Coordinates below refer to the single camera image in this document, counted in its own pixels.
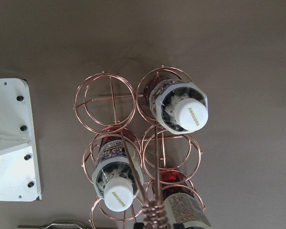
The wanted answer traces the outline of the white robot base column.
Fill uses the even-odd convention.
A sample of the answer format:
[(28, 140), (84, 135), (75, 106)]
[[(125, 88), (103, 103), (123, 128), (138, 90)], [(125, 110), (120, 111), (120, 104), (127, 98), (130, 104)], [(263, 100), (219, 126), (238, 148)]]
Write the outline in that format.
[(29, 86), (0, 78), (0, 201), (41, 200)]

